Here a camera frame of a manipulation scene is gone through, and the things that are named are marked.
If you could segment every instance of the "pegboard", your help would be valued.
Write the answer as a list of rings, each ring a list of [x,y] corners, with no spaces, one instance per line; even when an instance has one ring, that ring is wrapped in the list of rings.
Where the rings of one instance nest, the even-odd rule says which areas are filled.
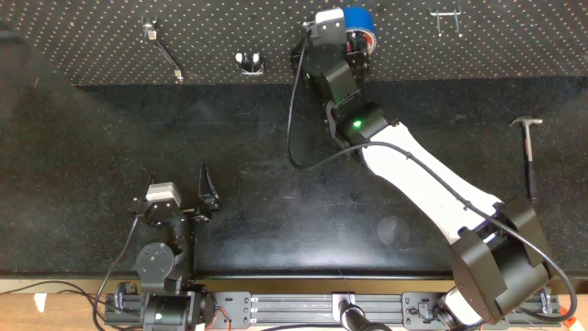
[[[376,24],[371,81],[588,75],[588,3],[577,0],[4,0],[2,18],[74,85],[173,84],[141,16],[158,16],[185,84],[291,83],[301,23],[334,6],[363,6]],[[459,8],[463,37],[452,17]],[[259,51],[263,76],[243,76],[236,52]]]

